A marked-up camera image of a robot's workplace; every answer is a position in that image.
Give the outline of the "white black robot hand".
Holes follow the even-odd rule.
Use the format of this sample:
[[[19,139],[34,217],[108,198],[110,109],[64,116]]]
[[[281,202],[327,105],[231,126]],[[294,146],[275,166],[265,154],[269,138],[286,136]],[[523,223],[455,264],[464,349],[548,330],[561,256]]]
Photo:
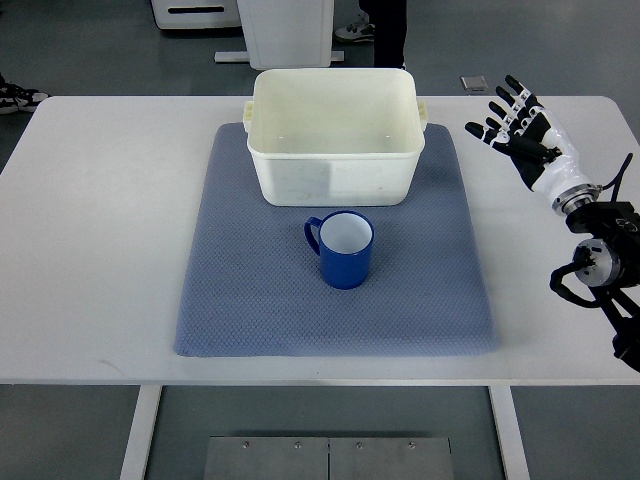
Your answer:
[[[543,195],[558,215],[568,215],[596,201],[601,188],[580,169],[580,154],[557,116],[514,77],[498,86],[500,101],[483,124],[468,122],[465,130],[507,156],[532,192]]]

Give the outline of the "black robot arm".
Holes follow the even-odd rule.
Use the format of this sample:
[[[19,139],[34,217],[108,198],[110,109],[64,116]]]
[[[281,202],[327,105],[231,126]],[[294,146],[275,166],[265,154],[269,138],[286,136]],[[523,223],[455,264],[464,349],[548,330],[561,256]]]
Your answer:
[[[614,356],[637,371],[639,304],[626,291],[639,285],[639,214],[629,202],[591,202],[569,213],[566,225],[590,237],[552,272],[549,286],[570,303],[602,310],[615,332]]]

